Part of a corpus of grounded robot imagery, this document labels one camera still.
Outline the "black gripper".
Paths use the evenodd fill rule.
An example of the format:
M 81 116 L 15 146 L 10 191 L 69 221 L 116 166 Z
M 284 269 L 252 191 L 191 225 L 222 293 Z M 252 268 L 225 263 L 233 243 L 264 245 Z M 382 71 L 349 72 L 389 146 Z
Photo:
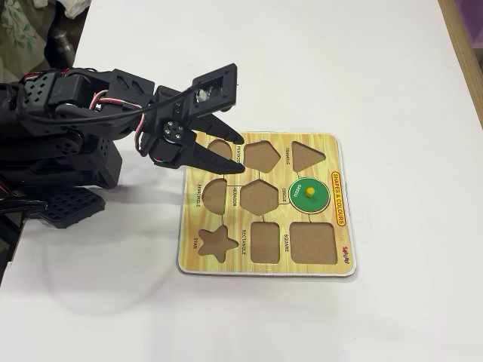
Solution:
M 217 174 L 237 174 L 245 166 L 206 149 L 196 142 L 193 130 L 241 145 L 243 136 L 213 114 L 191 117 L 189 100 L 193 88 L 179 92 L 159 86 L 137 129 L 137 151 L 154 164 L 166 168 L 190 166 Z

